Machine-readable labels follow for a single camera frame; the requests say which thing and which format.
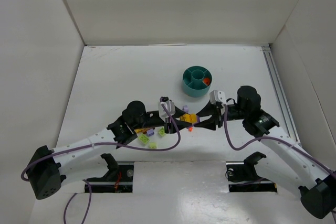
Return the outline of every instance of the green lego brick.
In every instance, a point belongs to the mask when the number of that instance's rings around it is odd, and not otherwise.
[[[150,149],[156,149],[156,143],[149,143]]]
[[[159,135],[160,136],[165,136],[164,128],[159,129]]]
[[[144,134],[140,134],[138,136],[138,139],[144,145],[147,145],[147,143],[149,142],[149,138],[147,136],[145,136]]]

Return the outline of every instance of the white cardboard wall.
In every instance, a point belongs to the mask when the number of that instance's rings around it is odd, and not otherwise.
[[[62,0],[0,0],[0,219],[27,223],[20,179],[36,148],[55,146],[83,43]]]
[[[336,168],[336,0],[300,0],[272,50],[303,146]]]
[[[85,43],[273,42],[298,0],[67,0]]]

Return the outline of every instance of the black mount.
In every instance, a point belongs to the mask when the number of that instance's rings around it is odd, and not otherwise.
[[[317,185],[310,190],[300,186],[301,203],[313,216],[323,219],[336,208],[336,180],[329,175],[324,180],[317,179]]]
[[[242,181],[256,181],[260,179],[254,166],[258,161],[266,158],[266,155],[260,152],[254,152],[249,155],[243,162],[227,162],[227,180],[233,183]]]
[[[52,151],[50,151],[46,145],[42,146],[36,150],[29,163],[50,155],[51,153]],[[59,167],[59,163],[56,164],[53,158],[49,158],[34,165],[27,171],[27,176],[36,199],[48,198],[61,188],[61,183],[66,179],[66,176],[60,175]]]
[[[261,109],[261,98],[255,88],[242,86],[237,94],[236,109],[244,114],[243,127],[250,135],[260,137],[279,126],[277,120]]]
[[[195,127],[205,128],[208,130],[215,131],[223,125],[223,117],[221,116],[221,109],[223,108],[220,102],[216,104],[211,104],[210,101],[208,104],[199,111],[196,115],[199,117],[211,116],[207,120],[203,120],[200,123],[197,123]]]
[[[104,153],[100,156],[107,163],[108,171],[105,173],[104,178],[110,180],[117,174],[119,170],[118,163],[110,153]]]
[[[93,193],[131,193],[133,192],[133,162],[116,163],[118,168],[114,167],[114,175],[101,178],[88,178],[87,181],[91,184]],[[88,186],[85,184],[85,192],[89,192]]]

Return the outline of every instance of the yellow lego brick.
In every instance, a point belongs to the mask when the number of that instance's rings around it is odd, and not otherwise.
[[[197,115],[196,114],[184,114],[180,116],[180,120],[188,123],[197,123]]]
[[[134,130],[136,133],[145,133],[147,130],[150,130],[151,128],[143,128],[143,129],[137,129],[137,130]]]
[[[156,143],[149,143],[150,149],[156,149]]]
[[[191,117],[189,114],[181,115],[180,121],[191,123]]]
[[[191,114],[190,115],[190,122],[191,123],[197,123],[197,115],[196,114]]]

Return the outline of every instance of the red wire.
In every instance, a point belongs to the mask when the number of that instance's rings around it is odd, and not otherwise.
[[[119,186],[119,182],[120,182],[120,179],[121,179],[121,172],[119,172],[119,174],[118,174],[118,179],[117,179],[117,181],[115,182],[115,184],[114,184],[114,188],[115,188],[115,192],[117,192],[117,189],[118,189],[118,186]]]

